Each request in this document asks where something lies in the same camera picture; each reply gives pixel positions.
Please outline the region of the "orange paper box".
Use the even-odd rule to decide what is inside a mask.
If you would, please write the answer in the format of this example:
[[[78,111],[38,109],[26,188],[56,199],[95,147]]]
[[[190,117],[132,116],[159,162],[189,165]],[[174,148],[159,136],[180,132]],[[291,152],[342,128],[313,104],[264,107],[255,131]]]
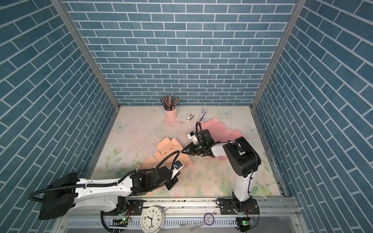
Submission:
[[[143,169],[153,168],[171,153],[177,150],[181,151],[182,149],[183,147],[175,138],[170,140],[167,137],[157,144],[156,151],[151,153],[148,156],[148,158],[144,160],[141,167]],[[187,154],[181,153],[176,160],[180,161],[182,165],[184,165],[184,168],[180,171],[181,173],[186,172],[187,168],[191,168],[193,166],[193,162]],[[175,194],[178,197],[181,195],[181,192],[173,190],[171,190],[170,192],[165,186],[162,186],[161,188],[158,188],[152,192],[147,193],[146,196],[168,197],[170,194]]]

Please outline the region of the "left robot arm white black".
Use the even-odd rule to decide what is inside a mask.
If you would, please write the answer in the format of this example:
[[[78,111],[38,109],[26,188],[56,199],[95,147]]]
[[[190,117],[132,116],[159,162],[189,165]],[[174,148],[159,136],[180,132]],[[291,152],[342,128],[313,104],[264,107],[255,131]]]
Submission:
[[[27,198],[41,203],[40,220],[58,218],[72,211],[123,212],[127,207],[126,197],[143,196],[162,186],[171,189],[182,169],[182,165],[156,166],[109,180],[83,179],[77,173],[69,173]]]

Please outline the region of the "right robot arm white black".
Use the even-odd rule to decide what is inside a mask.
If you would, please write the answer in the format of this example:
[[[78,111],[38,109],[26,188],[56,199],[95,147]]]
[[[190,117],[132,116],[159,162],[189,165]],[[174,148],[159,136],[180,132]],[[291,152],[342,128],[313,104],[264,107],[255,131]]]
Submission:
[[[208,156],[212,158],[227,157],[233,171],[237,175],[233,192],[233,203],[243,207],[250,201],[250,184],[254,173],[261,165],[261,158],[249,142],[242,136],[225,142],[214,141],[209,130],[199,133],[191,132],[188,138],[192,142],[183,148],[182,153],[192,156]]]

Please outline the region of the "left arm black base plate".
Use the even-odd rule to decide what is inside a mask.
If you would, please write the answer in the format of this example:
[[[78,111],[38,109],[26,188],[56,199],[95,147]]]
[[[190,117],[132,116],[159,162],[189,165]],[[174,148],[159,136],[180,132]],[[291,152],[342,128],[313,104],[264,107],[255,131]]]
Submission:
[[[143,209],[144,200],[122,199],[117,204],[116,215],[140,216]]]

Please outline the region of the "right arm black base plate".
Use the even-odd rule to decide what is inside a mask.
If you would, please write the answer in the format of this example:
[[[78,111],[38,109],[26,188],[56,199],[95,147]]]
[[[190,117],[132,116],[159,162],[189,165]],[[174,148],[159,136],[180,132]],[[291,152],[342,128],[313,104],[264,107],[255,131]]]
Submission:
[[[244,202],[240,202],[238,199],[233,198],[218,198],[216,199],[216,204],[218,205],[222,215],[259,214],[259,206],[257,201],[252,197]]]

